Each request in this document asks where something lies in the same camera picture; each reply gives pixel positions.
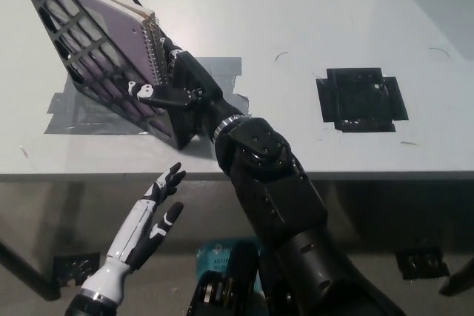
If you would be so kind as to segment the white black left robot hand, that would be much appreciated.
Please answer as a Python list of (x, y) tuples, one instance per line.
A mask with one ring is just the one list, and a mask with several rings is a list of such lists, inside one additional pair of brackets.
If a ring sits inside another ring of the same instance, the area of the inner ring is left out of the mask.
[(158, 206), (176, 193), (177, 186), (185, 175), (181, 163), (177, 163), (152, 183), (121, 225), (107, 252), (107, 262), (117, 260), (127, 265), (130, 272), (144, 265), (161, 245), (184, 208), (182, 203), (176, 202), (158, 223), (153, 223)]

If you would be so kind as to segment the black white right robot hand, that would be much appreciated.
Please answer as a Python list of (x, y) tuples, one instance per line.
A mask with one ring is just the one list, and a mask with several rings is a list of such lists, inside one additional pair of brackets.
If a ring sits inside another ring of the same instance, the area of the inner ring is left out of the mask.
[(244, 114), (226, 101), (220, 86), (191, 53), (167, 36), (160, 38), (160, 44), (168, 82), (128, 81), (127, 94), (142, 104), (166, 111), (175, 133), (201, 134), (215, 141), (226, 126)]

